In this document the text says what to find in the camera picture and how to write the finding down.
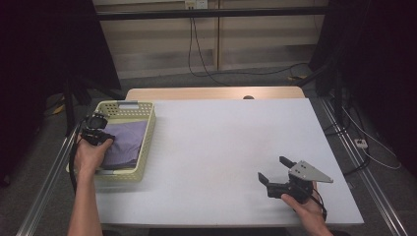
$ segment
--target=human hand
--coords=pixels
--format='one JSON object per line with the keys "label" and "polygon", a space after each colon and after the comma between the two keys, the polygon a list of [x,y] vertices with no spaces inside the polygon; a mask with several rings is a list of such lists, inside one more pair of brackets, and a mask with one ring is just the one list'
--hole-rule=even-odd
{"label": "human hand", "polygon": [[[314,189],[317,190],[316,182],[313,182],[313,185]],[[313,191],[313,197],[319,199],[316,191]],[[322,208],[313,200],[309,199],[304,204],[299,204],[294,198],[286,194],[283,194],[281,199],[297,212],[301,223],[311,236],[332,235],[323,219]]]}
{"label": "human hand", "polygon": [[104,154],[113,144],[112,139],[107,139],[100,146],[92,146],[89,142],[79,137],[77,153],[74,165],[77,167],[79,174],[92,176],[95,169],[100,166],[104,159]]}

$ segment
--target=electrical outlet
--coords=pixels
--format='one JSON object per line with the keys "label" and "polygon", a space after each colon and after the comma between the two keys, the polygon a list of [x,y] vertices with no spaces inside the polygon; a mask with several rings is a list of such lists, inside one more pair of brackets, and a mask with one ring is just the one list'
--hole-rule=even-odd
{"label": "electrical outlet", "polygon": [[208,0],[196,0],[196,9],[208,9]]}
{"label": "electrical outlet", "polygon": [[368,148],[368,144],[365,140],[355,139],[354,141],[357,148]]}
{"label": "electrical outlet", "polygon": [[186,10],[196,9],[196,0],[185,0],[185,9]]}

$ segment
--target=white table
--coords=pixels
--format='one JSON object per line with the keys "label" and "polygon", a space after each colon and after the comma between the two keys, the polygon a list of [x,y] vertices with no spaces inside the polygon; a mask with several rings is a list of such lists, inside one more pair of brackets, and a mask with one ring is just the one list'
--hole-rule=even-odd
{"label": "white table", "polygon": [[299,225],[270,199],[258,172],[285,183],[284,155],[306,160],[334,183],[319,183],[328,224],[362,216],[306,98],[155,100],[156,126],[140,183],[97,182],[102,223],[143,227]]}

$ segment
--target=forearm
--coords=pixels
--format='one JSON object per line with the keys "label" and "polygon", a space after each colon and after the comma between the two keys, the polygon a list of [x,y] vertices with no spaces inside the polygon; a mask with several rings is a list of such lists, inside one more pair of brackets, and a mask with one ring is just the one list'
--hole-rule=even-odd
{"label": "forearm", "polygon": [[93,173],[80,172],[68,235],[102,235],[95,200]]}

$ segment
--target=human arm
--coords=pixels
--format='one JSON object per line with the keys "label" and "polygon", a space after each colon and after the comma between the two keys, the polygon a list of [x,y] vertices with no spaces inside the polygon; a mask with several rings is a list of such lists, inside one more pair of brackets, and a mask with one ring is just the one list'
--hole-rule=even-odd
{"label": "human arm", "polygon": [[112,144],[111,139],[97,147],[86,140],[79,141],[74,163],[78,168],[77,193],[68,229],[69,236],[102,235],[95,200],[94,172]]}
{"label": "human arm", "polygon": [[[313,183],[315,190],[317,190],[316,182]],[[319,196],[316,191],[313,191],[313,197],[317,200]],[[309,199],[304,204],[299,204],[294,198],[283,194],[281,199],[292,207],[301,219],[301,223],[311,236],[327,236],[332,235],[326,226],[323,219],[321,207],[313,200]]]}

